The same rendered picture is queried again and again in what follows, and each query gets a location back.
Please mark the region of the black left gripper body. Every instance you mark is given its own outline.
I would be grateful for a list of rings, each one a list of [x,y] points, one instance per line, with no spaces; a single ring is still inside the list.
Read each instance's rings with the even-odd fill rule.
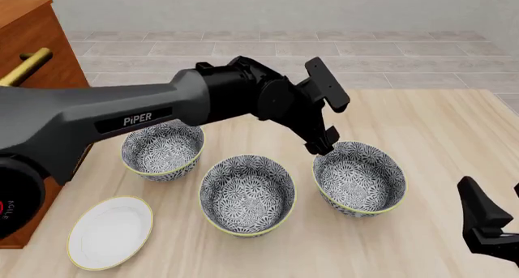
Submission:
[[[294,85],[267,85],[257,100],[259,120],[286,126],[307,143],[328,143],[321,109]]]

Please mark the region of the wooden cabinet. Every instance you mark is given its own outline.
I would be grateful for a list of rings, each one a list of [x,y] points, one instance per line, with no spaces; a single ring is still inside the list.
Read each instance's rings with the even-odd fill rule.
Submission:
[[[20,84],[23,88],[89,88],[52,0],[0,0],[0,79],[26,54],[47,48],[53,57]]]

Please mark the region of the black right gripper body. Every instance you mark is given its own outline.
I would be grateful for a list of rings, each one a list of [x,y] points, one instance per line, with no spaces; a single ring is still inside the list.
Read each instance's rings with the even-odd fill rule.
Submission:
[[[463,238],[473,254],[519,255],[519,233],[485,232],[472,228],[463,233]]]

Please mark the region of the black white patterned bowl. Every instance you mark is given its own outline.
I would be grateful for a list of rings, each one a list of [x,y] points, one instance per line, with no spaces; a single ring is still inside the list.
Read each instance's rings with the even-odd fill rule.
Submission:
[[[346,216],[367,218],[398,207],[407,182],[398,163],[379,148],[359,141],[341,141],[312,165],[323,199]]]
[[[263,236],[279,227],[296,200],[296,185],[287,170],[252,154],[216,163],[199,188],[199,205],[209,223],[240,238]]]
[[[128,134],[122,144],[122,162],[146,180],[171,182],[194,169],[204,140],[201,126],[164,122]]]

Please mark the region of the white plate with yellow rim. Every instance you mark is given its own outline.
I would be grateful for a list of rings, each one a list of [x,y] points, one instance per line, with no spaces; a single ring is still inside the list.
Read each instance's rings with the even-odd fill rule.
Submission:
[[[153,227],[153,211],[143,199],[121,195],[89,208],[75,222],[67,242],[69,260],[87,271],[125,263],[144,246]]]

